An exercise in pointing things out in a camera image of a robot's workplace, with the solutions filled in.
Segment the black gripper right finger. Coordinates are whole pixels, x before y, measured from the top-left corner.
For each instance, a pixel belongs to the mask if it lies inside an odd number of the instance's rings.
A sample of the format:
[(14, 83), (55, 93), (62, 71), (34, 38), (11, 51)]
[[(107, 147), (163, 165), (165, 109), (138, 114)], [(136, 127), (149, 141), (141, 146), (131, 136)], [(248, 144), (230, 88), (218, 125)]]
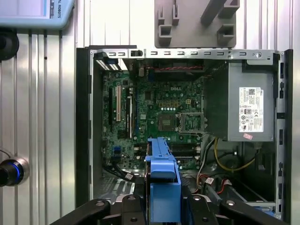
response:
[(183, 198), (182, 225), (286, 225), (265, 212), (242, 201), (223, 199), (218, 206), (203, 196), (189, 195)]

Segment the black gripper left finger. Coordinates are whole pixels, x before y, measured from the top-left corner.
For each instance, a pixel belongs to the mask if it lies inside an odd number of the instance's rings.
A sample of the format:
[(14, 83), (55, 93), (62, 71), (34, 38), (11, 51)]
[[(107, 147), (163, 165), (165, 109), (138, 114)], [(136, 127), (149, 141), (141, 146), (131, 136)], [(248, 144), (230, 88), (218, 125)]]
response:
[(110, 204), (94, 199), (52, 222), (53, 225), (145, 225), (143, 201), (137, 195), (127, 195), (121, 202)]

